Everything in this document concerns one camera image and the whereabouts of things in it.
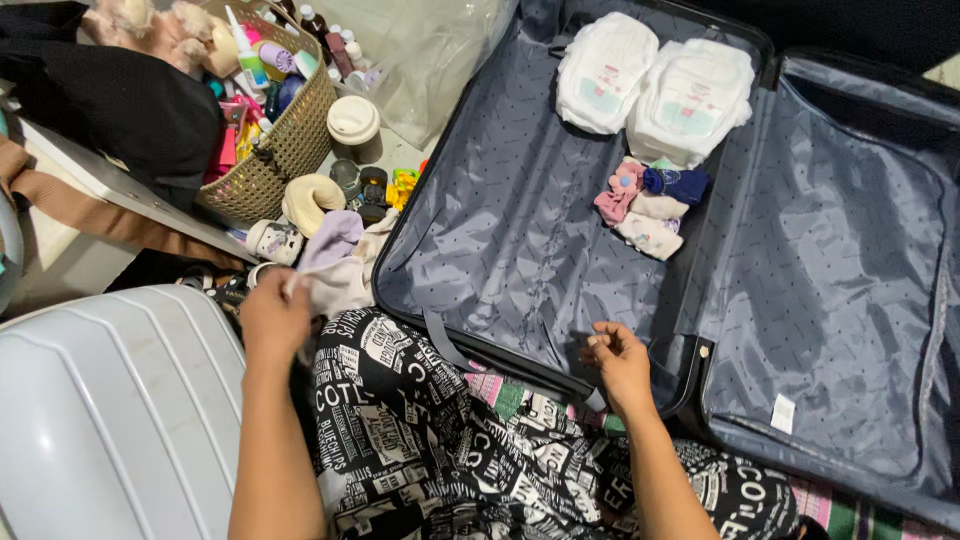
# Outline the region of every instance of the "hand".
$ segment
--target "hand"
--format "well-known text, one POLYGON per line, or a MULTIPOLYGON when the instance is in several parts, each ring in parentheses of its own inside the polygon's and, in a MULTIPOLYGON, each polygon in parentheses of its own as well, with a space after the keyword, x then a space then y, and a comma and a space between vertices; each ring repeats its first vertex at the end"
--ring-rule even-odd
POLYGON ((248 372, 285 374, 310 333, 306 287, 298 285, 289 300, 283 291, 293 275, 292 268, 271 270, 240 306, 248 372))
POLYGON ((657 413, 650 390, 647 348, 619 323, 593 323, 597 335, 587 338, 581 360, 600 370, 613 412, 626 417, 640 410, 657 413))

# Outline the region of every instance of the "brown strap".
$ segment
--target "brown strap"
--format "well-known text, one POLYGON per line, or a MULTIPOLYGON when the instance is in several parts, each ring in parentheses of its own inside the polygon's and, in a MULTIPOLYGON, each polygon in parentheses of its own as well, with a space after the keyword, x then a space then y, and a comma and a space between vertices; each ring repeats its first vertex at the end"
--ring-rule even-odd
POLYGON ((28 157, 22 147, 0 135, 0 186, 8 198, 20 193, 43 213, 84 233, 163 253, 209 260, 221 268, 243 270, 241 259, 149 217, 89 197, 46 173, 29 169, 20 172, 28 157))

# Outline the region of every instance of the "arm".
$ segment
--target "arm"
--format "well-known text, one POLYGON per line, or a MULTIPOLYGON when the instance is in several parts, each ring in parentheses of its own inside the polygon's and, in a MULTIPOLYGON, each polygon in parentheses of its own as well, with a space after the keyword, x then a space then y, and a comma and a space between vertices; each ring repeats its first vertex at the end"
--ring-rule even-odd
POLYGON ((247 373, 230 540, 326 536, 324 503, 287 386, 294 354, 310 330, 306 291, 283 298, 292 272, 272 271, 240 310, 247 373))
POLYGON ((588 338, 583 359, 600 368, 613 411, 627 428, 640 537, 718 540, 654 406, 646 347, 623 325, 595 323, 593 329, 600 333, 588 338))

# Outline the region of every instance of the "black bag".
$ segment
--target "black bag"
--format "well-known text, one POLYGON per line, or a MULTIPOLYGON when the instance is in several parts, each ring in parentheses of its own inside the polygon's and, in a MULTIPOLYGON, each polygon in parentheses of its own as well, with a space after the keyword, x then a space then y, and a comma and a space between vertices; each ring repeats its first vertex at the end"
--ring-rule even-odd
POLYGON ((223 139, 213 92, 154 57, 72 42, 85 10, 76 2, 0 7, 0 79, 16 83, 23 117, 122 161, 189 211, 223 139))
POLYGON ((377 302, 448 359, 466 365, 452 340, 594 405, 577 350, 591 322, 624 323, 649 344, 662 415, 699 392, 728 446, 960 528, 957 92, 826 53, 774 58, 736 21, 651 5, 521 3, 377 261, 377 302), (592 204, 623 132, 554 110, 550 44, 613 11, 661 44, 740 48, 757 74, 754 114, 705 163, 713 182, 666 263, 592 204), (792 434, 770 427, 778 395, 792 434))

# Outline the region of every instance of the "pink and green striped fabric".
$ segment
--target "pink and green striped fabric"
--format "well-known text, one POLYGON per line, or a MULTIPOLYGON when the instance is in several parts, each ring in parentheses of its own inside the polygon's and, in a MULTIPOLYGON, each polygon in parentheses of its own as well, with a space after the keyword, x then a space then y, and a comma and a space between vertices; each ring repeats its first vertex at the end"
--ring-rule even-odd
MULTIPOLYGON (((533 392, 497 375, 469 374, 473 391, 503 418, 510 418, 533 392)), ((607 431, 623 431, 615 415, 577 410, 568 405, 570 419, 607 431)), ((800 512, 815 519, 832 540, 960 540, 960 537, 924 525, 909 516, 875 506, 833 489, 829 484, 790 478, 800 512)))

